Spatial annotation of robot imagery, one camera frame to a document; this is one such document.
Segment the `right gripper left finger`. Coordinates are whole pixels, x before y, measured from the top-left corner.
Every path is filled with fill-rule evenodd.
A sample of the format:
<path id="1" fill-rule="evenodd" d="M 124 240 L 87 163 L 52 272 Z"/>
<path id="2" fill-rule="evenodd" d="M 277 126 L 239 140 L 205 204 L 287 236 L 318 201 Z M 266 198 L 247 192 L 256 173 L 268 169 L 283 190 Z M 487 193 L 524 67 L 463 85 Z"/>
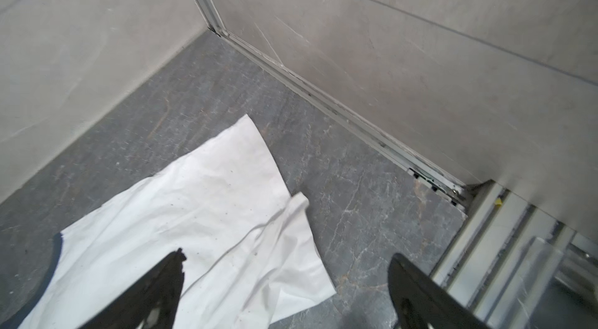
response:
<path id="1" fill-rule="evenodd" d="M 83 328 L 172 328 L 185 280 L 182 249 L 169 253 Z"/>

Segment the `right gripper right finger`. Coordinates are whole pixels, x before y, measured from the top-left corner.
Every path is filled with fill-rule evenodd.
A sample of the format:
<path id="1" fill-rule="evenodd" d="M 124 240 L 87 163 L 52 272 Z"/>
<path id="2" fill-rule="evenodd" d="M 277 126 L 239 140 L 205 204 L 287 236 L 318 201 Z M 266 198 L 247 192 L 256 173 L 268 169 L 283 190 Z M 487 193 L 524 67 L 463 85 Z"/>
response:
<path id="1" fill-rule="evenodd" d="M 392 256 L 388 289 L 401 328 L 487 327 L 403 254 Z"/>

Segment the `white tank top navy trim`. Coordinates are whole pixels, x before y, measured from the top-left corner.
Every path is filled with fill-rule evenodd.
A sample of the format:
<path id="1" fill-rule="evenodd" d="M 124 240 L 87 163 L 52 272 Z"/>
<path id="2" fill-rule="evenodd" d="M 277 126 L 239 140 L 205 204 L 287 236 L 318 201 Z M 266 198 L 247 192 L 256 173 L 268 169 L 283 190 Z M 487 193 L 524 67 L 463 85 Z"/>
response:
<path id="1" fill-rule="evenodd" d="M 181 251 L 177 328 L 267 328 L 334 296 L 307 218 L 248 116 L 63 229 L 15 328 L 78 328 Z"/>

